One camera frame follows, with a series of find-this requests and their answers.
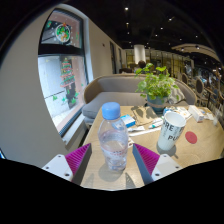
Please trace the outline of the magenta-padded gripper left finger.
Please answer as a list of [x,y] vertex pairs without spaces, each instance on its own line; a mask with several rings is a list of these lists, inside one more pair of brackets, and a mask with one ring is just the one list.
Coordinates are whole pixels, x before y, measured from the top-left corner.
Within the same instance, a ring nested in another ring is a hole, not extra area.
[[91,154],[91,144],[86,144],[67,155],[56,155],[42,169],[80,185]]

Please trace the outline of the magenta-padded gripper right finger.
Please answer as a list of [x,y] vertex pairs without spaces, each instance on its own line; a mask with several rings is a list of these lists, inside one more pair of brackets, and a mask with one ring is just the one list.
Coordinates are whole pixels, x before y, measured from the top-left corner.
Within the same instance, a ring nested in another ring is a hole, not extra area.
[[158,155],[136,143],[133,144],[132,153],[145,185],[182,169],[168,154]]

